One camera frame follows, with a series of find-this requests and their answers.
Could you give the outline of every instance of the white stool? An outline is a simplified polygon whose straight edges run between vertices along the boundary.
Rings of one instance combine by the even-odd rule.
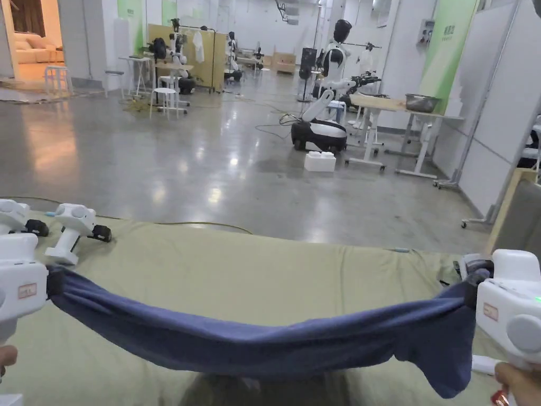
[[[105,71],[105,98],[108,96],[109,88],[109,76],[122,76],[124,72],[121,70],[106,70]],[[124,100],[124,87],[122,86],[122,78],[120,79],[120,93],[122,94],[122,100]]]
[[[62,96],[62,85],[64,85],[69,95],[74,93],[68,68],[55,65],[47,66],[45,68],[45,91],[49,98],[51,97],[51,92],[52,95],[58,92]]]
[[[179,79],[182,77],[177,74],[176,71],[174,71],[175,74],[169,75],[169,76],[160,76],[160,84],[163,82],[167,85],[169,89],[175,89],[175,91],[179,94],[179,98],[176,100],[177,104],[183,104],[185,106],[189,106],[190,102],[180,100],[180,86],[179,86]],[[181,109],[184,111],[184,114],[188,113],[186,109]]]
[[[329,110],[336,110],[336,122],[345,125],[346,118],[346,104],[344,102],[339,102],[337,100],[332,100],[328,106]]]
[[[169,120],[169,109],[171,108],[171,103],[176,107],[176,100],[178,97],[178,93],[175,92],[173,89],[169,89],[167,87],[157,87],[152,90],[152,93],[150,95],[150,118],[152,119],[152,102],[154,99],[154,93],[162,94],[163,95],[163,113],[166,113],[167,109],[167,120]],[[176,109],[176,118],[179,118],[179,109]]]

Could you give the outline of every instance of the yellow cable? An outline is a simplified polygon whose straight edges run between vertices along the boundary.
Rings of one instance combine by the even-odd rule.
[[[48,201],[50,203],[55,203],[55,204],[58,204],[58,205],[62,204],[62,202],[60,202],[58,200],[47,199],[47,198],[38,198],[38,197],[33,197],[33,196],[0,196],[0,199],[10,199],[10,200],[32,199],[32,200]],[[121,219],[120,217],[113,217],[113,216],[101,215],[101,214],[97,214],[96,216],[101,217],[101,218],[105,218],[105,219],[112,219],[112,220],[129,220],[129,219]],[[250,230],[247,230],[245,228],[242,228],[242,227],[239,227],[239,226],[233,226],[231,224],[225,224],[225,223],[221,223],[221,222],[211,222],[211,221],[175,221],[175,222],[149,221],[149,222],[152,222],[153,224],[159,224],[159,225],[162,225],[162,226],[177,226],[177,225],[181,226],[181,225],[190,225],[190,224],[192,224],[192,225],[193,224],[200,224],[200,225],[208,225],[208,226],[221,226],[221,227],[235,228],[237,230],[244,231],[247,234],[254,235],[253,232],[251,232]]]

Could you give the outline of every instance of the caster wheel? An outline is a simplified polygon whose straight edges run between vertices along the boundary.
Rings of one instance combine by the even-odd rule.
[[[27,233],[36,234],[38,237],[47,237],[49,235],[49,228],[42,221],[28,220],[25,227]]]
[[[306,143],[302,142],[301,140],[295,140],[293,142],[293,148],[297,151],[303,151],[306,149]]]
[[[95,240],[103,241],[104,243],[110,243],[113,235],[109,227],[95,225],[92,230],[92,237]]]

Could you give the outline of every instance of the green banner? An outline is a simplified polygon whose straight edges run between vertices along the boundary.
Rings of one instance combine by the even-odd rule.
[[[130,38],[134,54],[139,54],[143,47],[143,7],[141,0],[117,0],[118,16],[130,24]]]
[[[162,25],[171,25],[171,20],[176,17],[176,0],[162,0]]]
[[[436,25],[426,54],[419,93],[442,99],[435,113],[443,114],[457,73],[470,24],[479,0],[440,0]]]

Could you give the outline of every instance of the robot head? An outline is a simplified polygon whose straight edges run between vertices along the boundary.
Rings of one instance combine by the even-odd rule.
[[[180,28],[180,20],[178,18],[173,18],[171,22],[173,23],[173,31],[178,32]]]
[[[351,30],[351,24],[349,21],[340,19],[334,25],[334,40],[341,44],[347,39],[349,31]]]

